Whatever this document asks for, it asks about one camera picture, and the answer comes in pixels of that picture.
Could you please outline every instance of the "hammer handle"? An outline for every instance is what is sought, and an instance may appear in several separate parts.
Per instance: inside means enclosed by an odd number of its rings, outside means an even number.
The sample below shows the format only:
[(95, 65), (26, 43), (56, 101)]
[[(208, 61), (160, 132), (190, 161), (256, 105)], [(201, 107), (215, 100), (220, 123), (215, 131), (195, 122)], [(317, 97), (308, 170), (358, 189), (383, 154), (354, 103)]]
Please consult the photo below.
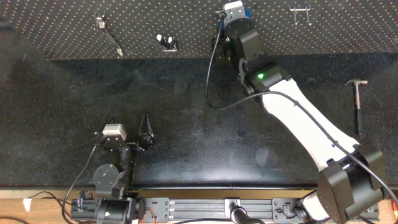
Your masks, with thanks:
[(356, 109), (356, 130), (359, 136), (363, 136), (361, 109)]

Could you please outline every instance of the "black countertop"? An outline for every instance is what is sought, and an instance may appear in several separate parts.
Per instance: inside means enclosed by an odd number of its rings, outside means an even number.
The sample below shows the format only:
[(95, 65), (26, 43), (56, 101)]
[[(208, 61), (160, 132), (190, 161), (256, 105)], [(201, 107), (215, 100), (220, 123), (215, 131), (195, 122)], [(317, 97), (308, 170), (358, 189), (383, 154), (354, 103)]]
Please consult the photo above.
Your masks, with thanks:
[[(205, 103), (208, 59), (47, 62), (34, 51), (2, 60), (0, 188), (65, 189), (84, 166), (95, 131), (110, 113), (127, 140), (149, 113), (157, 144), (136, 156), (135, 189), (316, 187), (318, 171), (303, 146), (254, 101), (227, 111)], [(361, 86), (366, 137), (383, 151), (389, 183), (398, 187), (398, 57), (336, 54), (271, 57), (333, 124), (356, 137), (352, 78)], [(237, 74), (215, 65), (210, 98), (244, 95)], [(105, 162), (95, 154), (78, 188), (93, 186)]]

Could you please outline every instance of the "wooden floor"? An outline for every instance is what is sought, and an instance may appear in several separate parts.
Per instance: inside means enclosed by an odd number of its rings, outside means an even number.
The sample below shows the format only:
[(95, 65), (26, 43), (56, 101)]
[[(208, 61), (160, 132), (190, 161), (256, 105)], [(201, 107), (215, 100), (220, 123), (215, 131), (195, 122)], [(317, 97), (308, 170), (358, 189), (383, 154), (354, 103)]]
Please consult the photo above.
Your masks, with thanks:
[[(24, 191), (26, 194), (18, 194), (21, 197), (28, 197), (31, 195), (34, 195), (35, 192), (38, 191)], [(220, 191), (216, 191), (218, 192), (218, 198), (223, 198), (220, 197), (220, 195), (223, 195), (220, 193)], [(286, 197), (286, 193), (287, 191), (264, 191), (263, 193), (258, 193), (258, 191), (256, 191), (256, 195), (257, 198), (261, 197), (261, 198), (269, 198), (269, 197), (280, 197), (279, 194), (284, 193), (285, 197)], [(53, 192), (57, 197), (62, 198), (60, 196), (65, 195), (65, 192), (63, 191), (55, 191)], [(151, 197), (158, 197), (162, 195), (162, 192), (160, 191), (156, 191), (156, 196), (151, 196)], [(12, 199), (5, 199), (5, 194), (8, 194), (8, 196), (10, 197), (14, 197)], [(74, 192), (72, 195), (72, 198), (75, 198), (75, 194), (77, 194), (77, 192)], [(253, 197), (245, 197), (244, 194), (245, 192), (243, 191), (236, 191), (236, 194), (238, 197), (241, 198), (253, 198)], [(208, 198), (214, 198), (212, 197), (212, 193), (207, 194), (207, 196), (209, 196)], [(16, 196), (13, 194), (10, 194), (10, 192), (4, 192), (4, 191), (0, 191), (0, 217), (14, 217), (14, 218), (19, 218), (21, 220), (24, 220), (25, 222), (29, 223), (29, 224), (35, 224), (35, 223), (65, 223), (63, 221), (63, 218), (61, 216), (61, 208), (59, 206), (59, 204), (56, 202), (56, 200), (54, 199), (32, 199), (31, 203), (30, 203), (30, 211), (27, 212), (27, 210), (25, 209), (25, 206), (23, 204), (23, 199), (16, 199)], [(47, 195), (43, 194), (43, 195), (39, 195), (39, 198), (41, 197), (47, 197)], [(66, 211), (69, 212), (70, 211), (70, 207), (67, 205), (66, 206)], [(391, 208), (391, 201), (390, 200), (383, 200), (381, 203), (379, 203), (379, 209), (380, 209), (380, 222), (378, 223), (386, 223), (386, 224), (391, 224), (394, 223), (394, 215), (392, 214), (392, 208)], [(17, 223), (15, 221), (10, 221), (10, 220), (0, 220), (0, 223), (2, 224), (13, 224), (13, 223)]]

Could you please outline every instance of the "wooden surface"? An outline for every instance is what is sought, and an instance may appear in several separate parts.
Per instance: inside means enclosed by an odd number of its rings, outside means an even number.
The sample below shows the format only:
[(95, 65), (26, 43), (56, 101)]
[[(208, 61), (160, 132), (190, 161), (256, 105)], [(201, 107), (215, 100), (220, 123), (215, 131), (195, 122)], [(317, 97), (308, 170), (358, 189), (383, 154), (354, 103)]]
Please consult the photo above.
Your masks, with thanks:
[[(28, 197), (32, 196), (38, 191), (22, 191), (19, 192), (18, 195), (20, 195), (20, 198), (22, 197)], [(208, 198), (215, 198), (216, 194), (218, 196), (216, 198), (224, 198), (224, 195), (229, 195), (230, 193), (233, 194), (233, 192), (230, 191), (206, 191)], [(4, 199), (6, 194), (8, 193), (9, 197), (14, 197), (14, 199)], [(55, 194), (57, 197), (63, 197), (65, 195), (64, 191), (52, 191), (53, 194)], [(75, 198), (75, 194), (77, 192), (72, 193), (72, 198)], [(237, 197), (241, 198), (269, 198), (269, 197), (280, 197), (280, 194), (289, 195), (288, 197), (301, 197), (303, 196), (302, 194), (304, 191), (236, 191)], [(147, 191), (143, 195), (145, 197), (159, 197), (166, 194), (166, 192), (162, 191)], [(203, 198), (205, 196), (204, 192), (201, 190), (198, 191), (188, 191), (185, 194), (180, 194), (178, 198)], [(17, 195), (13, 195), (11, 191), (0, 191), (0, 217), (4, 216), (9, 216), (9, 217), (15, 217), (15, 218), (20, 218), (24, 221), (26, 221), (29, 224), (34, 224), (34, 223), (65, 223), (63, 221), (63, 218), (61, 216), (61, 208), (58, 205), (58, 203), (54, 199), (33, 199), (30, 205), (30, 211), (27, 212), (25, 210), (24, 204), (22, 203), (23, 199), (16, 199)], [(39, 195), (39, 197), (47, 197), (47, 195), (42, 194)], [(66, 211), (70, 211), (70, 207), (67, 205), (66, 206)], [(379, 203), (379, 209), (380, 209), (380, 222), (378, 223), (394, 223), (394, 215), (392, 214), (392, 208), (391, 208), (391, 201), (390, 200), (383, 200), (381, 203)], [(0, 220), (0, 223), (2, 224), (13, 224), (17, 223), (15, 221), (7, 221), (7, 220)]]

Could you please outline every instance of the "pegboard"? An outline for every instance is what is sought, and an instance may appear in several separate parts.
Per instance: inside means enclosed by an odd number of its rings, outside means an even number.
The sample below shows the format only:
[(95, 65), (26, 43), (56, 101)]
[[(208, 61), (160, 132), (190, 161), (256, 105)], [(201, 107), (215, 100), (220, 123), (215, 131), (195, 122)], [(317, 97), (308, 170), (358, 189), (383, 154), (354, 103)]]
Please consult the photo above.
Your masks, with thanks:
[[(269, 55), (398, 52), (398, 1), (243, 1)], [(0, 16), (49, 60), (86, 58), (210, 57), (218, 15), (214, 0), (0, 0)], [(307, 22), (290, 7), (310, 6)], [(95, 12), (124, 57), (100, 30)], [(171, 35), (178, 52), (166, 53), (156, 35)]]

